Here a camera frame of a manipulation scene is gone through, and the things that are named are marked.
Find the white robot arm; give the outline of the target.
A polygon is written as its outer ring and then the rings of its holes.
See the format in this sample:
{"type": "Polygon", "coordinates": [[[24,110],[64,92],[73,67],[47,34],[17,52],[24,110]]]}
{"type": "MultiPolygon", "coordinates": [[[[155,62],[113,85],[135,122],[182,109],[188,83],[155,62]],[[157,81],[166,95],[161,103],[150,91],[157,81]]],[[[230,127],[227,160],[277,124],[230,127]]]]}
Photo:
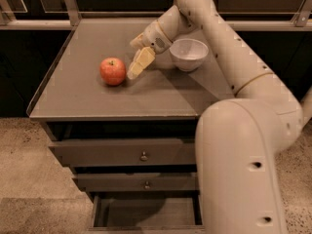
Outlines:
{"type": "Polygon", "coordinates": [[[234,95],[208,107],[195,136],[207,234],[288,234],[275,155],[311,116],[268,65],[218,14],[214,0],[176,0],[132,41],[135,79],[178,35],[200,29],[234,95]]]}

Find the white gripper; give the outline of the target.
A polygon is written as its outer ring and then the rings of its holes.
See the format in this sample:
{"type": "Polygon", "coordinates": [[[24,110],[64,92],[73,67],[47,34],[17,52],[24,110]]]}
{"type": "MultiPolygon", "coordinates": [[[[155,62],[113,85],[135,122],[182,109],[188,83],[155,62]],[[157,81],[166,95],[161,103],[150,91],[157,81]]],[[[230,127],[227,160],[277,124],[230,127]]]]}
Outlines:
{"type": "Polygon", "coordinates": [[[138,50],[127,72],[127,77],[134,80],[155,60],[155,53],[164,53],[171,47],[172,41],[165,34],[161,23],[155,20],[144,29],[143,33],[134,38],[130,45],[138,50]]]}

